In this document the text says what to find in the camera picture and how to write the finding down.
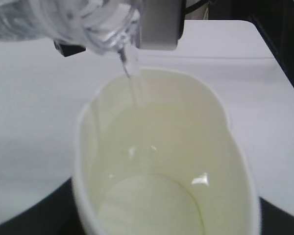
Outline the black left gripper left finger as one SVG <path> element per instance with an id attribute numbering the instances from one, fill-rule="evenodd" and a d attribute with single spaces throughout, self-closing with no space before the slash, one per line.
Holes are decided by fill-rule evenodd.
<path id="1" fill-rule="evenodd" d="M 23 213 L 0 224 L 0 235 L 74 235 L 72 180 Z"/>

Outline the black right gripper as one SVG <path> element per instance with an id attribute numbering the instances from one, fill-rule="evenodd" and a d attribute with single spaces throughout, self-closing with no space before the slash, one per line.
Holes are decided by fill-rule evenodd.
<path id="1" fill-rule="evenodd" d="M 55 49 L 64 57 L 69 57 L 86 51 L 86 48 L 81 45 L 71 45 L 59 40 L 54 40 L 53 43 Z"/>

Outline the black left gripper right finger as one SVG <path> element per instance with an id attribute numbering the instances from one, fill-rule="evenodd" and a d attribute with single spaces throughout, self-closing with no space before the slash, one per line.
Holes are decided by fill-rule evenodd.
<path id="1" fill-rule="evenodd" d="M 260 197 L 261 235 L 294 235 L 294 216 Z"/>

